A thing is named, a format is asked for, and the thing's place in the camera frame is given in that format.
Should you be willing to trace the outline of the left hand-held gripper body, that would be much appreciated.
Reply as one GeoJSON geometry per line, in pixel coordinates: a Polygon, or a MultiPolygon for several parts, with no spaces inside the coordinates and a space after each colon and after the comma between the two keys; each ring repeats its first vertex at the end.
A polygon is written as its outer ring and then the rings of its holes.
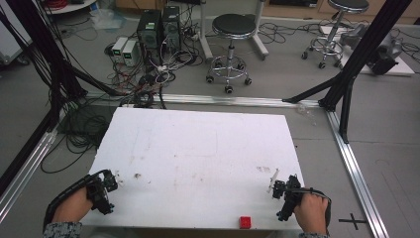
{"type": "Polygon", "coordinates": [[[100,176],[91,176],[86,185],[87,198],[92,202],[92,210],[97,209],[106,215],[113,212],[114,205],[108,199],[108,185],[100,176]]]}

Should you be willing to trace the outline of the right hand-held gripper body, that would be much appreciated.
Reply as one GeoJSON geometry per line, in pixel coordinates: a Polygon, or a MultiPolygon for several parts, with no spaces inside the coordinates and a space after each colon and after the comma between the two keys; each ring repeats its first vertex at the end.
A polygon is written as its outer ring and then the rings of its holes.
{"type": "Polygon", "coordinates": [[[301,195],[298,192],[301,184],[297,176],[290,176],[285,183],[286,189],[283,190],[284,204],[281,210],[276,213],[279,221],[287,221],[293,213],[295,206],[301,200],[301,195]]]}

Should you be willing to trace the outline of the white plastic stick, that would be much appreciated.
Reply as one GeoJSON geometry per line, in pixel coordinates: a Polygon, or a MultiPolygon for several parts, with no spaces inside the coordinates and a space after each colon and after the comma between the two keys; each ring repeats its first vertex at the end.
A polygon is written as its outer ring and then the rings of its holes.
{"type": "Polygon", "coordinates": [[[276,168],[273,176],[269,180],[269,185],[268,185],[268,188],[267,188],[267,191],[266,191],[267,193],[270,193],[272,191],[272,189],[274,187],[274,184],[275,184],[275,181],[277,179],[278,173],[279,173],[279,168],[276,168]]]}

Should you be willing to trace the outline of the person's right hand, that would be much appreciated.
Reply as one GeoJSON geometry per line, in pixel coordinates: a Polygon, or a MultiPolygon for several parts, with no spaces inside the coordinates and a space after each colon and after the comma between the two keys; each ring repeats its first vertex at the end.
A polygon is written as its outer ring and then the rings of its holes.
{"type": "Polygon", "coordinates": [[[301,203],[296,205],[293,212],[302,232],[327,233],[325,213],[328,200],[319,195],[305,193],[301,203]]]}

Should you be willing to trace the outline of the person's left hand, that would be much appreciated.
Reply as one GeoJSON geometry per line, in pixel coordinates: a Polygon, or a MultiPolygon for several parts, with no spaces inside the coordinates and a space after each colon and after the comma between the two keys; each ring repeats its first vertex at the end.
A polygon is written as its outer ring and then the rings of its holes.
{"type": "Polygon", "coordinates": [[[87,189],[81,188],[58,206],[52,222],[79,222],[92,206],[93,203],[87,198],[87,189]]]}

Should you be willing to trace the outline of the white power supply unit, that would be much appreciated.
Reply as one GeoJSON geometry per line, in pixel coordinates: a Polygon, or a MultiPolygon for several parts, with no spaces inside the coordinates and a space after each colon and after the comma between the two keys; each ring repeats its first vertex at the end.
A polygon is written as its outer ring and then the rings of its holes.
{"type": "Polygon", "coordinates": [[[129,40],[124,49],[123,57],[126,66],[135,66],[139,61],[139,51],[137,42],[135,40],[129,40]]]}
{"type": "Polygon", "coordinates": [[[123,57],[123,49],[128,41],[127,37],[120,37],[117,42],[112,47],[111,51],[114,57],[114,61],[117,63],[123,63],[124,57],[123,57]]]}

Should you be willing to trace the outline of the black computer tower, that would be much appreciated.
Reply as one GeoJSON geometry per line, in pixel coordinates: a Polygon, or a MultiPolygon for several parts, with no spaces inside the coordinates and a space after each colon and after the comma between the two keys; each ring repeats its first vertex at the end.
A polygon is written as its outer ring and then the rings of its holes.
{"type": "Polygon", "coordinates": [[[148,9],[143,12],[137,28],[139,41],[147,49],[157,49],[161,44],[162,23],[160,10],[148,9]]]}
{"type": "Polygon", "coordinates": [[[178,6],[166,6],[162,10],[163,35],[166,50],[174,53],[180,50],[180,9],[178,6]]]}

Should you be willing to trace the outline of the black round stool chrome base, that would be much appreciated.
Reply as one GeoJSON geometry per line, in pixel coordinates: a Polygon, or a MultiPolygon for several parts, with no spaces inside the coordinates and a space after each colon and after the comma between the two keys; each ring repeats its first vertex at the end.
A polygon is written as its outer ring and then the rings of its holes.
{"type": "Polygon", "coordinates": [[[310,52],[316,52],[322,55],[321,61],[318,63],[319,68],[326,66],[325,60],[328,57],[334,58],[335,67],[341,64],[343,57],[343,46],[335,40],[337,31],[342,23],[343,17],[346,13],[360,14],[365,12],[369,3],[367,0],[327,0],[328,4],[337,10],[333,21],[334,25],[327,35],[318,36],[311,40],[309,46],[302,53],[301,58],[306,60],[310,52]]]}
{"type": "Polygon", "coordinates": [[[244,84],[250,85],[253,81],[249,77],[245,61],[234,55],[234,41],[246,40],[253,36],[257,26],[255,22],[239,14],[224,14],[216,17],[212,22],[212,30],[221,38],[228,39],[228,53],[215,57],[207,71],[206,82],[213,83],[216,77],[226,81],[225,92],[230,94],[234,88],[230,85],[232,79],[244,77],[244,84]]]}

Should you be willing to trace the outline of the white floor board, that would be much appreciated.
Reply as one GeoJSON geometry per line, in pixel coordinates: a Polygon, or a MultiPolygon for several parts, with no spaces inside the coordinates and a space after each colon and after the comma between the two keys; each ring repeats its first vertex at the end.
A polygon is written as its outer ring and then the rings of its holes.
{"type": "MultiPolygon", "coordinates": [[[[349,29],[346,28],[339,28],[336,36],[334,37],[335,41],[339,41],[341,38],[341,35],[344,33],[347,33],[349,29]]],[[[349,46],[343,46],[343,56],[341,58],[341,64],[345,65],[348,61],[349,57],[353,53],[353,50],[349,46]]],[[[396,65],[391,68],[386,75],[394,75],[394,76],[411,76],[414,74],[414,70],[410,68],[410,66],[401,58],[397,57],[395,59],[396,65]]],[[[371,74],[373,75],[373,71],[365,65],[363,69],[361,70],[362,74],[371,74]]]]}

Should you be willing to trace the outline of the white round table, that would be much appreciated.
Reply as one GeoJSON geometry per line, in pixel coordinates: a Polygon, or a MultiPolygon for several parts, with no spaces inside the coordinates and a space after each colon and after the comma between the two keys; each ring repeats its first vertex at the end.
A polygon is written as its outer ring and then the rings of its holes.
{"type": "Polygon", "coordinates": [[[62,8],[46,7],[45,10],[49,15],[56,15],[56,14],[70,13],[70,12],[74,12],[74,11],[78,11],[78,10],[86,9],[86,8],[89,8],[90,10],[98,9],[97,0],[83,0],[83,3],[81,4],[68,3],[66,6],[62,8]]]}

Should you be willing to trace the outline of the aluminium floor rail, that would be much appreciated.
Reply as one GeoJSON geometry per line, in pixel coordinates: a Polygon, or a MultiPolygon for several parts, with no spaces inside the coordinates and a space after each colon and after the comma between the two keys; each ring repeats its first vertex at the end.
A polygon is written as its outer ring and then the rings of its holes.
{"type": "Polygon", "coordinates": [[[31,180],[42,159],[46,156],[57,137],[57,130],[45,132],[35,144],[30,154],[25,157],[23,166],[7,186],[5,193],[0,196],[0,224],[5,220],[11,208],[31,180]]]}
{"type": "Polygon", "coordinates": [[[367,220],[368,228],[373,238],[390,238],[382,221],[375,202],[370,194],[364,175],[360,169],[357,158],[351,148],[339,133],[339,118],[335,112],[327,112],[326,116],[331,125],[345,168],[353,184],[354,191],[367,220]]]}
{"type": "Polygon", "coordinates": [[[171,104],[203,104],[220,106],[265,107],[265,108],[319,108],[316,100],[302,100],[297,103],[284,102],[277,98],[255,98],[236,96],[209,96],[188,94],[163,94],[164,103],[171,104]]]}

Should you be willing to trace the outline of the black metal frame post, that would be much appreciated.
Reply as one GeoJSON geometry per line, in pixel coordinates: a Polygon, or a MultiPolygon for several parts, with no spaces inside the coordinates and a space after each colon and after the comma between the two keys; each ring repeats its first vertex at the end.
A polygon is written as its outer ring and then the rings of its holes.
{"type": "Polygon", "coordinates": [[[58,123],[58,114],[62,106],[69,101],[84,97],[87,91],[78,82],[79,79],[93,85],[111,96],[122,96],[121,92],[106,86],[87,72],[73,66],[69,59],[65,59],[58,47],[51,25],[41,13],[33,0],[5,0],[12,12],[22,24],[24,30],[33,41],[34,46],[29,47],[20,36],[16,28],[0,11],[0,22],[11,33],[18,45],[24,50],[34,64],[35,70],[41,80],[50,89],[49,101],[51,109],[36,128],[30,139],[0,177],[0,196],[11,186],[12,180],[27,161],[30,153],[41,140],[45,132],[50,132],[58,123]]]}
{"type": "Polygon", "coordinates": [[[342,110],[339,124],[339,135],[348,144],[348,122],[350,115],[353,84],[365,66],[368,59],[373,55],[376,48],[396,24],[412,0],[386,0],[375,18],[372,20],[367,32],[362,37],[343,69],[331,79],[314,86],[296,96],[283,99],[283,102],[297,103],[307,97],[329,88],[326,96],[318,101],[326,111],[334,112],[337,103],[342,102],[342,110]]]}

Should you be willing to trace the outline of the white table frame legs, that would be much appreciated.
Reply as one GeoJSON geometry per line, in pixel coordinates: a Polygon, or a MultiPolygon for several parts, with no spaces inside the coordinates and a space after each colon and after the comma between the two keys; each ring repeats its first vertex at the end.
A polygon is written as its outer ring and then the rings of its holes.
{"type": "MultiPolygon", "coordinates": [[[[259,37],[260,32],[260,23],[263,15],[263,7],[266,0],[257,0],[257,9],[255,13],[255,24],[256,24],[256,31],[252,36],[252,41],[257,46],[258,53],[261,55],[262,60],[268,56],[268,50],[266,49],[265,45],[263,44],[262,40],[259,37]]],[[[200,6],[200,31],[198,33],[198,39],[201,44],[201,48],[203,50],[205,61],[209,62],[213,59],[213,54],[211,52],[210,46],[206,39],[206,3],[207,0],[199,0],[200,6]]]]}

